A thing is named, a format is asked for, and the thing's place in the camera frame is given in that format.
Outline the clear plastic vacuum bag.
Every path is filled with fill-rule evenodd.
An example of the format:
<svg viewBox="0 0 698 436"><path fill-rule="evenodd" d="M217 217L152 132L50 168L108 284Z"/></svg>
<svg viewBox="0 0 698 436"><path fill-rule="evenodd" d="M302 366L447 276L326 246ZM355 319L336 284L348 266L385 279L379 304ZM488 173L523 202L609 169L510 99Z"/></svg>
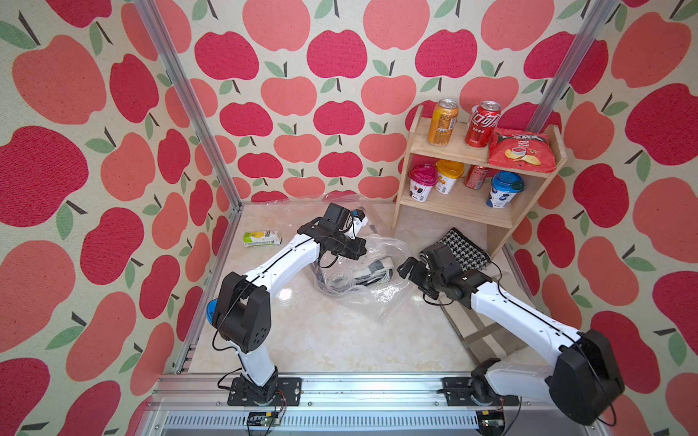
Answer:
<svg viewBox="0 0 698 436"><path fill-rule="evenodd" d="M408 243L389 235L377 203L358 194L325 196L322 203L316 204L318 214L323 214L329 203L365 213L368 224L349 234L366 241L367 254L358 260L326 254L321 263L305 267L301 276L310 281L315 294L373 322L387 323L416 288L397 272L397 267L413 256L414 251Z"/></svg>

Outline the black white houndstooth scarf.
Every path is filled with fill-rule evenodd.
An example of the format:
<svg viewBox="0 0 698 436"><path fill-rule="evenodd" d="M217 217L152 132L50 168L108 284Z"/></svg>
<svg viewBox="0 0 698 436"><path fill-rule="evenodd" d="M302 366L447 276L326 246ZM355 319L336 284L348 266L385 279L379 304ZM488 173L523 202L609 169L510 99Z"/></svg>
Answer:
<svg viewBox="0 0 698 436"><path fill-rule="evenodd" d="M492 263L491 257L484 249L476 245L455 227L451 228L438 241L446 245L460 263L464 271L483 270Z"/></svg>

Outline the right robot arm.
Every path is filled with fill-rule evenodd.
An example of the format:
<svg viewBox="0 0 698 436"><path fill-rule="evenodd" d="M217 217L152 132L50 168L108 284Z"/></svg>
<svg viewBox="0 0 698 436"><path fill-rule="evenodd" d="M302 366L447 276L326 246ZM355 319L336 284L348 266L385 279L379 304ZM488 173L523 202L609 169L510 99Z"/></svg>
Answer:
<svg viewBox="0 0 698 436"><path fill-rule="evenodd" d="M543 365L497 358L481 363L467 386L456 391L469 394L474 403L530 398L551 403L575 423L588 426L625 391L612 345L601 332L581 332L560 323L514 297L496 279L464 270L447 245L427 247L420 258L407 258L397 272L417 286L427 303L445 295L495 321L545 360Z"/></svg>

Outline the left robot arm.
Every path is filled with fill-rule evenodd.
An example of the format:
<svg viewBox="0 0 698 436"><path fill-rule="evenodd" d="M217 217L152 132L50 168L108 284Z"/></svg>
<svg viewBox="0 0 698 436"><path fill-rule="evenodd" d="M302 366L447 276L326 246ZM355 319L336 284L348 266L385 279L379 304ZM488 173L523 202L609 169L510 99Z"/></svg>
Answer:
<svg viewBox="0 0 698 436"><path fill-rule="evenodd" d="M247 397L268 403L277 391L278 368L265 346L272 327L273 297L325 254L349 260L366 255L365 239L359 233L367 225L364 211L331 203L324 215L302 225L269 260L245 274L225 276L218 297L206 307L206 317L216 330L214 338L227 341L227 348L236 352Z"/></svg>

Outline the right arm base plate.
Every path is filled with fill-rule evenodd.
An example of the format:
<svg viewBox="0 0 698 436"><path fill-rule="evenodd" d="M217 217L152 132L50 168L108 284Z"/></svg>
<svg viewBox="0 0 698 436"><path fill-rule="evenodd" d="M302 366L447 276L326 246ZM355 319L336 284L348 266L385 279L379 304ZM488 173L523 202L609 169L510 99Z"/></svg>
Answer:
<svg viewBox="0 0 698 436"><path fill-rule="evenodd" d="M445 377L441 379L441 383L442 387L437 392L445 396L449 406L501 408L504 406L518 406L521 403L517 396L496 394L484 379Z"/></svg>

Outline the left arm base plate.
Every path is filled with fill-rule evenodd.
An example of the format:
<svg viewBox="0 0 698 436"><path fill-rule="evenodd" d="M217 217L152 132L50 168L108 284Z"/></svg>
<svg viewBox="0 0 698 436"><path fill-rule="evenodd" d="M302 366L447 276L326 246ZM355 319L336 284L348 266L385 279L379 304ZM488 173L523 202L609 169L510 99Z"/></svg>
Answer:
<svg viewBox="0 0 698 436"><path fill-rule="evenodd" d="M227 404L234 407L296 407L300 404L302 387L303 379L299 377L272 377L260 387L239 376L232 382Z"/></svg>

